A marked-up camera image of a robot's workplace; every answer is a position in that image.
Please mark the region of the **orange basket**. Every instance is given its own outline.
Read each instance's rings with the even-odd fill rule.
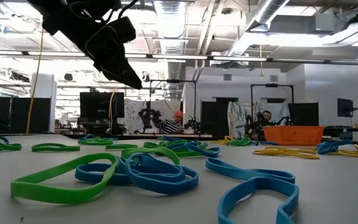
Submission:
[[[266,141],[283,146],[316,146],[323,137],[322,126],[267,126],[264,127]]]

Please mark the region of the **table surface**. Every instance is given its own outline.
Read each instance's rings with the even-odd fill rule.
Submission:
[[[79,205],[55,205],[12,198],[10,181],[82,155],[105,150],[104,146],[82,146],[79,152],[31,152],[34,144],[59,142],[76,145],[76,140],[51,134],[11,136],[8,139],[23,144],[23,149],[0,152],[0,223],[3,224],[217,223],[216,211],[222,194],[242,182],[207,170],[205,157],[195,157],[182,158],[181,164],[198,171],[200,184],[194,190],[180,195],[159,195],[134,186],[107,186],[93,200]],[[149,140],[119,143],[141,145],[145,141]],[[253,150],[262,147],[221,146],[219,159],[245,169],[278,169],[294,174],[300,188],[299,205],[292,216],[297,224],[358,223],[358,158],[320,156],[320,160],[306,160],[252,154]],[[73,171],[43,183],[68,188],[88,186],[77,181]],[[236,223],[275,223],[277,207],[285,199],[286,196],[277,192],[258,191],[239,202],[229,218]]]

